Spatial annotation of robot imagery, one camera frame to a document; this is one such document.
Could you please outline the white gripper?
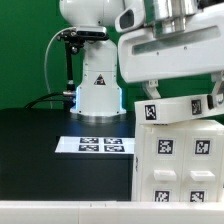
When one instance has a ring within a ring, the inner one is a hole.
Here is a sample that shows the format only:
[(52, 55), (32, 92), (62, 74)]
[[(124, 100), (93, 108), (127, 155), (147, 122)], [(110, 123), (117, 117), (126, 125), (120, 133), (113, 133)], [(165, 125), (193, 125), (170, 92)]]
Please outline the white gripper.
[(149, 99), (161, 98), (153, 79), (213, 73), (208, 108), (224, 105), (224, 2), (203, 9), (195, 2), (134, 2), (115, 28), (121, 75), (143, 82)]

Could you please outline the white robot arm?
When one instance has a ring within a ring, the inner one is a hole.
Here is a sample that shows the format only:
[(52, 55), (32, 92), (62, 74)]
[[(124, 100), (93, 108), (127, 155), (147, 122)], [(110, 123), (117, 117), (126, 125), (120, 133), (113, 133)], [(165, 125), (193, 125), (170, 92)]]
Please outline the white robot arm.
[(224, 70), (224, 0), (59, 0), (71, 49), (84, 50), (71, 111), (115, 117), (116, 75), (144, 83)]

